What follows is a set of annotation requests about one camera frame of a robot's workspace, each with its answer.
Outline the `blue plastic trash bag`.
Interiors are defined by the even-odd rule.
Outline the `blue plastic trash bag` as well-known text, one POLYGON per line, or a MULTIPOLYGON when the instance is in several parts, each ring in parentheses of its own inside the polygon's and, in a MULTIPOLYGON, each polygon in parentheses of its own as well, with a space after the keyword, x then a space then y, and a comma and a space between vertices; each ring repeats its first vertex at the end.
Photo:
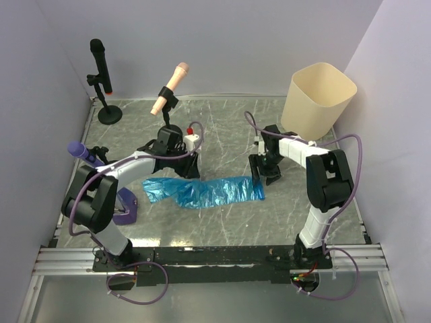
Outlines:
POLYGON ((262 184, 254 184, 250 176, 185 180, 182 178, 149 178, 142 183, 150 203, 172 199, 185 209, 207 209, 248 201, 263 201, 262 184))

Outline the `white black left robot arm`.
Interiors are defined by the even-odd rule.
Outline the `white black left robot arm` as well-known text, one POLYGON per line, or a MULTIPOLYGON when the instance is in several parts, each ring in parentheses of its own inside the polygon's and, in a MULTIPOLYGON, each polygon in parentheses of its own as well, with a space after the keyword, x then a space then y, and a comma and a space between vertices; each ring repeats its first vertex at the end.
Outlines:
POLYGON ((182 136, 161 129, 156 139, 130 156, 106 166, 80 167, 65 195, 61 212, 69 219, 69 235, 88 235, 105 252, 115 269, 128 269, 133 261, 133 244, 114 223, 117 193, 130 183, 170 168, 182 178, 198 179, 198 149, 203 136, 182 136))

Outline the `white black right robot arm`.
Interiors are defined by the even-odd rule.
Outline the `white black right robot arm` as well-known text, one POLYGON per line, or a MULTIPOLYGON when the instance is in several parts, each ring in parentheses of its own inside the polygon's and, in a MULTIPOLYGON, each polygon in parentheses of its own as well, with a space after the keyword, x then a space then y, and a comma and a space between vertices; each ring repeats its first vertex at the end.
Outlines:
POLYGON ((279 163, 289 159, 306 170, 308 217, 296 236, 291 258, 308 268, 323 257, 325 240, 334 215, 347 204, 354 181, 345 153, 316 146, 294 133, 281 133, 274 124, 261 131, 258 152, 248 157, 254 186, 281 178, 279 163))

